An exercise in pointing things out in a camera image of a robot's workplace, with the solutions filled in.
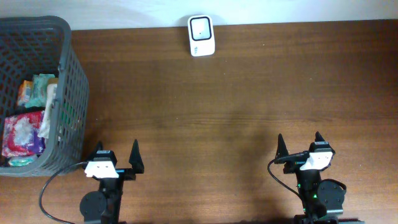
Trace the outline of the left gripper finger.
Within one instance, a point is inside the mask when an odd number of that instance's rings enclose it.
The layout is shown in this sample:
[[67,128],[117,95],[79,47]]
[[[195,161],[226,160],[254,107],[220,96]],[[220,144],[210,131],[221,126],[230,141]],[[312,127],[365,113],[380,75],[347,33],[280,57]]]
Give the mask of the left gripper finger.
[[135,139],[133,142],[131,153],[129,156],[129,163],[136,174],[144,173],[144,163],[139,152],[139,143],[137,139]]
[[96,157],[97,152],[102,150],[103,150],[103,143],[99,141],[94,147],[93,151],[86,158],[86,161],[92,161]]

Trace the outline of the teal wipes packet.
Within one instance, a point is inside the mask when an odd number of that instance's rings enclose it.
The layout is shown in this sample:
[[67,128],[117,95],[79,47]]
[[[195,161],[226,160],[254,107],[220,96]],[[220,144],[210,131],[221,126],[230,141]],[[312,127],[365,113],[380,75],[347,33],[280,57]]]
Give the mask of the teal wipes packet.
[[29,101],[25,104],[26,108],[45,107],[47,101],[48,81],[55,78],[54,74],[39,74],[33,76],[33,89]]

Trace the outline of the small teal tissue pack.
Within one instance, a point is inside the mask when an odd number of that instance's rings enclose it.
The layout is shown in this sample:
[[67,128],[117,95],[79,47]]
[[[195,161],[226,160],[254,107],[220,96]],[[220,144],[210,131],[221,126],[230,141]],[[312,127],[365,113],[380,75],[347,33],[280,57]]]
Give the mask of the small teal tissue pack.
[[9,161],[8,164],[11,167],[22,167],[31,164],[35,160],[37,160],[37,156],[24,156],[24,157],[12,157]]

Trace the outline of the purple red pad pack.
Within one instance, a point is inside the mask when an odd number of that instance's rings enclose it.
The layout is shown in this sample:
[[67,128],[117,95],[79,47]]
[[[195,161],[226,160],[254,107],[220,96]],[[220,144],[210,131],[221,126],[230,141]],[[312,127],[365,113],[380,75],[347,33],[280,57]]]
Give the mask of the purple red pad pack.
[[2,155],[21,157],[43,153],[45,141],[38,136],[43,116],[44,111],[35,111],[7,117],[4,122]]

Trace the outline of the orange tissue pack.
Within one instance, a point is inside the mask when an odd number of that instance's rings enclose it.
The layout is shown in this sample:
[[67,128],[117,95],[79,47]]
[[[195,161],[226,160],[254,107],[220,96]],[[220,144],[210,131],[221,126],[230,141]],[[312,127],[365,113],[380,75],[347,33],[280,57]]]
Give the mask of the orange tissue pack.
[[17,94],[17,106],[25,106],[25,104],[29,102],[32,88],[32,81],[24,80],[22,82]]

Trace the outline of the white tube with tan cap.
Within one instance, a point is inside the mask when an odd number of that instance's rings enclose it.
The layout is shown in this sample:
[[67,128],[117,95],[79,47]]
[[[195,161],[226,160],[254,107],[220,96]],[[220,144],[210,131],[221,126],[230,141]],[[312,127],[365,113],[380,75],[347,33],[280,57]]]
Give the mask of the white tube with tan cap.
[[46,97],[46,105],[45,105],[45,110],[44,110],[44,116],[42,119],[42,123],[40,125],[40,129],[38,132],[38,137],[40,138],[49,138],[49,132],[50,132],[50,117],[52,113],[52,104],[53,104],[53,99],[56,96],[57,92],[57,84],[58,84],[58,78],[50,78],[47,82],[47,97]]

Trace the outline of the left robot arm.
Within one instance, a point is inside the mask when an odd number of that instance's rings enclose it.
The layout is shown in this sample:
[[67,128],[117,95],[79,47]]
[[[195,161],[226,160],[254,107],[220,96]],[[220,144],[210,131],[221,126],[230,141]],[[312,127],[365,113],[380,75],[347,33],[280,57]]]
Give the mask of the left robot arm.
[[87,193],[80,202],[80,213],[85,223],[118,223],[125,181],[134,181],[144,173],[144,163],[134,140],[129,156],[130,168],[118,169],[113,151],[105,151],[98,142],[83,166],[87,177],[99,182],[98,190]]

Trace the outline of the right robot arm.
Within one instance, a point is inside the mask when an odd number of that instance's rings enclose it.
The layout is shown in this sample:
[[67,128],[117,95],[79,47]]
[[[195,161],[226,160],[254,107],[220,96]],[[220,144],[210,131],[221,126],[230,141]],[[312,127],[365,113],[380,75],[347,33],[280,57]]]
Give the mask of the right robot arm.
[[[308,150],[290,154],[281,134],[278,135],[275,158],[267,165],[271,177],[301,201],[303,214],[295,215],[294,223],[362,223],[357,218],[340,219],[347,187],[334,179],[322,179],[320,173],[331,166],[335,150],[322,135],[315,133],[315,140]],[[284,174],[294,174],[297,190],[272,174],[271,165],[282,164]]]

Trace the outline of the white barcode scanner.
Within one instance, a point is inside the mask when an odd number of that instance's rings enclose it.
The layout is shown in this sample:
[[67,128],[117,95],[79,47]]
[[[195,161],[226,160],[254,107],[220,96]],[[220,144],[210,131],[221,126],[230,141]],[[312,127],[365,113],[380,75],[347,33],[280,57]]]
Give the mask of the white barcode scanner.
[[188,19],[187,26],[191,55],[213,55],[216,47],[212,18],[208,15],[192,16]]

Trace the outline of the grey plastic mesh basket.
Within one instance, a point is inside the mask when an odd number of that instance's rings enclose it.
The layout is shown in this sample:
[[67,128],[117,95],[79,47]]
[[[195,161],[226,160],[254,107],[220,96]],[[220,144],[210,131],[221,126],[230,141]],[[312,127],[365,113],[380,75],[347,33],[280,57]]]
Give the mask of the grey plastic mesh basket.
[[22,167],[1,161],[2,176],[51,176],[80,161],[90,88],[71,40],[69,24],[57,16],[1,19],[1,121],[23,112],[16,103],[24,80],[40,73],[58,78],[44,153]]

